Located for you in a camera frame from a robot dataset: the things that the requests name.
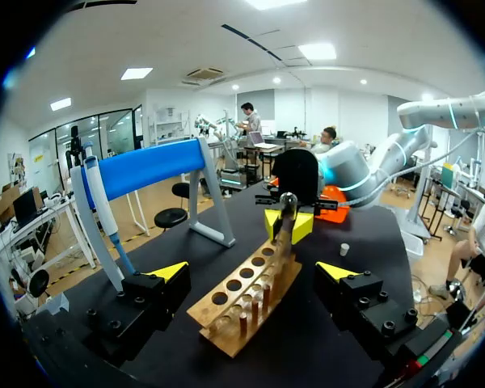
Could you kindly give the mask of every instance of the man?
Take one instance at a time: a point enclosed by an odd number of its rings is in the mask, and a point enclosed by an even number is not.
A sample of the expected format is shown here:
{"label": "man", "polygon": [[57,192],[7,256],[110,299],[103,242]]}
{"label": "man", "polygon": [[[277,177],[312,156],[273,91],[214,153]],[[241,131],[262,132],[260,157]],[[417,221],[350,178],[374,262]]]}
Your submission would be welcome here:
{"label": "man", "polygon": [[260,116],[259,113],[253,108],[251,103],[244,103],[241,105],[241,109],[244,114],[247,116],[248,124],[244,123],[237,123],[235,126],[244,129],[247,134],[249,132],[261,132],[262,133],[262,126],[260,125]]}
{"label": "man", "polygon": [[[469,229],[469,238],[458,242],[454,246],[445,284],[429,287],[429,292],[432,295],[447,299],[449,292],[453,291],[450,289],[450,285],[456,275],[461,259],[472,260],[470,268],[485,279],[485,205],[479,211],[476,221]],[[478,310],[483,307],[484,303],[485,298]]]}
{"label": "man", "polygon": [[[320,142],[310,149],[313,154],[323,154],[332,148],[331,143],[336,139],[335,126],[326,127],[321,134]],[[301,141],[300,147],[307,147],[307,143]]]}

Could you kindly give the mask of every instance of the black table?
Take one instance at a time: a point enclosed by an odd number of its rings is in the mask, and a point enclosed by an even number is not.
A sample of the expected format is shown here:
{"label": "black table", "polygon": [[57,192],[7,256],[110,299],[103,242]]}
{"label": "black table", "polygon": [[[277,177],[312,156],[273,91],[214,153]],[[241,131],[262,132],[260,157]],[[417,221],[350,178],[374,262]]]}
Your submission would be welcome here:
{"label": "black table", "polygon": [[[260,185],[225,201],[235,245],[226,249],[188,230],[187,222],[129,252],[136,269],[147,272],[179,261],[190,263],[192,291],[167,331],[155,332],[135,361],[122,369],[156,386],[371,386],[382,365],[371,361],[348,332],[339,332],[313,291],[314,264],[338,265],[356,272],[370,270],[398,302],[413,304],[411,274],[394,214],[374,207],[351,211],[340,225],[315,221],[314,232],[294,250],[303,264],[282,303],[248,345],[232,360],[200,334],[186,310],[223,280],[267,238],[264,208],[255,205]],[[216,226],[215,209],[200,219]],[[348,243],[346,257],[340,244]],[[79,317],[99,301],[115,296],[103,271],[69,291],[70,313]]]}

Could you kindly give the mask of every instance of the ceiling light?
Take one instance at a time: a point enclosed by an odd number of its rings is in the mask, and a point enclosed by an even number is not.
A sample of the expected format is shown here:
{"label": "ceiling light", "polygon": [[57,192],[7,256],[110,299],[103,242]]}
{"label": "ceiling light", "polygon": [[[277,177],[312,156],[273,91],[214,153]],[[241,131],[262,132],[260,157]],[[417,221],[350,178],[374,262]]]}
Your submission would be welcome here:
{"label": "ceiling light", "polygon": [[72,99],[69,97],[68,99],[60,99],[55,103],[51,103],[50,107],[53,111],[57,111],[59,109],[69,107],[70,105],[72,105]]}
{"label": "ceiling light", "polygon": [[126,79],[142,79],[145,78],[153,70],[152,67],[141,67],[138,69],[127,69],[120,79],[122,81]]}
{"label": "ceiling light", "polygon": [[32,50],[27,54],[25,59],[29,59],[30,57],[34,57],[34,54],[36,54],[36,47],[33,47]]}
{"label": "ceiling light", "polygon": [[279,6],[288,6],[289,4],[297,4],[299,2],[306,2],[307,0],[246,0],[259,11],[269,10],[270,8],[277,8]]}
{"label": "ceiling light", "polygon": [[336,50],[330,43],[303,44],[298,49],[307,59],[316,61],[323,59],[336,59]]}

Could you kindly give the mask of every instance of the small white cup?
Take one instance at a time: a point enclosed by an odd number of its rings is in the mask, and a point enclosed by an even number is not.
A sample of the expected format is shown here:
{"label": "small white cup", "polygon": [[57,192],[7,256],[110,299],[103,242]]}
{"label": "small white cup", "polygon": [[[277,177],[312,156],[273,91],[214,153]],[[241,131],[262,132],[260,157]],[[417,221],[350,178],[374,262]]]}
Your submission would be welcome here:
{"label": "small white cup", "polygon": [[345,257],[349,249],[350,249],[350,246],[346,243],[343,243],[341,244],[341,248],[339,249],[339,254]]}

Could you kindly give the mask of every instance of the computer monitor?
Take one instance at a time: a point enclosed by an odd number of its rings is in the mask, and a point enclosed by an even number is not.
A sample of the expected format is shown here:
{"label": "computer monitor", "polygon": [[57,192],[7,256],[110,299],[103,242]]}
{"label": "computer monitor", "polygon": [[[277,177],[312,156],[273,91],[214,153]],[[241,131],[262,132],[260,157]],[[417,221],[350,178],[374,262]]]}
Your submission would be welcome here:
{"label": "computer monitor", "polygon": [[32,189],[19,196],[14,202],[16,221],[22,225],[29,220],[33,214],[37,213],[36,202],[34,201],[34,192]]}
{"label": "computer monitor", "polygon": [[264,143],[264,139],[262,138],[262,133],[260,132],[250,132],[250,139],[253,145],[259,144],[259,143]]}

